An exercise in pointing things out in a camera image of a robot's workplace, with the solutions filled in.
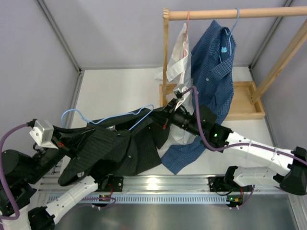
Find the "blue wire hanger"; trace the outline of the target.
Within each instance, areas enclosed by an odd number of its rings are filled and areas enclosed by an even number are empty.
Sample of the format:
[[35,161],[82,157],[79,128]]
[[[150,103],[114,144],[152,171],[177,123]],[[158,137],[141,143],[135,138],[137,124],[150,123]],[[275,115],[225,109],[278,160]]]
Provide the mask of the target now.
[[88,120],[88,119],[86,119],[86,118],[83,116],[83,114],[81,113],[81,111],[78,110],[78,109],[69,109],[69,110],[65,111],[65,112],[62,114],[62,116],[61,116],[61,125],[62,125],[62,127],[65,127],[66,122],[65,122],[64,118],[65,118],[65,116],[66,116],[68,113],[70,113],[70,112],[78,113],[79,116],[81,117],[81,119],[82,119],[83,121],[85,121],[86,123],[88,123],[88,124],[91,123],[91,124],[94,124],[94,125],[98,125],[98,124],[100,124],[100,123],[102,123],[102,122],[104,122],[104,121],[106,121],[106,120],[108,120],[108,119],[116,118],[116,117],[121,117],[121,116],[126,116],[126,115],[132,115],[132,117],[134,118],[136,115],[139,115],[139,114],[142,112],[142,110],[148,109],[149,107],[151,107],[151,109],[149,110],[149,112],[148,112],[146,115],[144,115],[139,121],[137,121],[133,126],[131,126],[131,127],[129,128],[129,131],[132,131],[139,123],[141,123],[146,117],[148,117],[148,116],[154,111],[154,105],[153,105],[153,104],[148,104],[148,105],[146,105],[146,106],[144,106],[144,107],[141,107],[137,112],[129,112],[129,113],[124,113],[124,114],[109,116],[109,117],[100,119],[100,120],[98,120],[97,122],[95,122],[95,121],[93,121],[93,120]]

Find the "black pinstripe shirt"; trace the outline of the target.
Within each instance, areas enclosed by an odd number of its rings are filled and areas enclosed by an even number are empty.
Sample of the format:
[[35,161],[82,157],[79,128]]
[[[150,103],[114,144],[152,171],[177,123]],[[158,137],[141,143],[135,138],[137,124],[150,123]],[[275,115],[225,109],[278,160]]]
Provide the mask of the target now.
[[158,150],[163,146],[169,130],[162,128],[163,109],[154,109],[132,131],[129,128],[146,115],[149,109],[142,110],[134,118],[126,115],[108,119],[98,125],[89,123],[83,128],[60,129],[60,142],[68,142],[72,148],[77,149],[76,156],[69,154],[71,160],[68,165],[80,158],[82,147],[92,144],[111,146],[111,151],[94,165],[94,172],[101,173],[103,177],[135,176],[161,165]]

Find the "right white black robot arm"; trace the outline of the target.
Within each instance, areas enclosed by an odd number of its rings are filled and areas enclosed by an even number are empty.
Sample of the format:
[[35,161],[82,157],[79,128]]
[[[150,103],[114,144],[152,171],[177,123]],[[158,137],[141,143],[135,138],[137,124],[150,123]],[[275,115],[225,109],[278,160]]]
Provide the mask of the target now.
[[280,149],[261,144],[216,123],[216,115],[206,106],[191,114],[173,99],[162,109],[163,128],[171,125],[195,136],[189,145],[173,145],[162,157],[162,163],[174,174],[194,162],[204,150],[224,152],[260,164],[244,168],[229,166],[223,184],[228,190],[247,185],[272,185],[290,194],[303,196],[307,193],[307,151]]

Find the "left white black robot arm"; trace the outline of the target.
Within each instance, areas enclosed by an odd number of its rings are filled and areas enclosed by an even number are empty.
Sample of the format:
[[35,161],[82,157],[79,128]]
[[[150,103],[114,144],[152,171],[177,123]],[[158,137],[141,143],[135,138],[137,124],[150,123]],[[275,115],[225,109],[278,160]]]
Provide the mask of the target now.
[[85,145],[81,148],[80,158],[73,160],[59,178],[61,186],[75,186],[56,201],[44,207],[29,209],[30,198],[36,192],[31,185],[38,182],[64,156],[76,156],[77,149],[57,141],[38,149],[30,157],[12,149],[2,152],[0,157],[0,180],[2,195],[0,213],[5,230],[52,230],[61,218],[76,204],[94,191],[104,191],[108,179],[94,172],[94,165],[102,160],[111,146]]

